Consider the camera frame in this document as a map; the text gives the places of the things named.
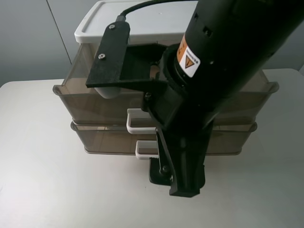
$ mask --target warning label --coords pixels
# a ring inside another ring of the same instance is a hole
[[[188,47],[185,36],[182,38],[180,47],[177,51],[177,60],[180,67],[189,77],[193,77],[196,70],[199,68],[200,59],[197,58]]]

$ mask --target table surface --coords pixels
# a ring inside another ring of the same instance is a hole
[[[304,224],[304,77],[266,70],[280,90],[238,156],[207,157],[191,198],[151,184],[149,162],[93,155],[70,129],[54,84],[0,88],[1,228],[285,228]]]

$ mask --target transparent drawer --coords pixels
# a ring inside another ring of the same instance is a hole
[[[130,134],[125,126],[77,126],[71,128],[78,134],[88,153],[135,155],[136,142],[156,141],[155,134]],[[207,155],[237,155],[256,123],[245,125],[214,126]],[[157,155],[156,148],[139,148],[140,154]]]
[[[62,85],[53,92],[60,97],[77,125],[121,125],[126,122],[128,108],[140,108],[142,92],[123,89],[114,99],[104,99],[93,88],[86,87],[96,51],[94,44],[82,44],[72,69]],[[252,124],[270,95],[278,90],[276,82],[268,82],[259,71],[231,100],[215,119],[217,125]]]

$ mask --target white lid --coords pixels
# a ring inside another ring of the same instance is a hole
[[[106,26],[115,22],[125,9],[142,1],[99,1],[87,13],[75,31],[78,43],[100,43]],[[197,1],[156,4],[127,15],[130,42],[180,42],[190,22]]]

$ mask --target black cable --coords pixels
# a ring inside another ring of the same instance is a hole
[[[160,3],[166,3],[166,2],[173,2],[173,1],[193,1],[193,0],[151,0],[151,1],[146,1],[146,2],[142,2],[139,3],[135,6],[131,6],[128,9],[125,9],[120,16],[126,17],[128,13],[131,13],[135,10],[141,9],[143,7],[146,6],[151,6],[151,5],[155,5],[155,4],[160,4]]]

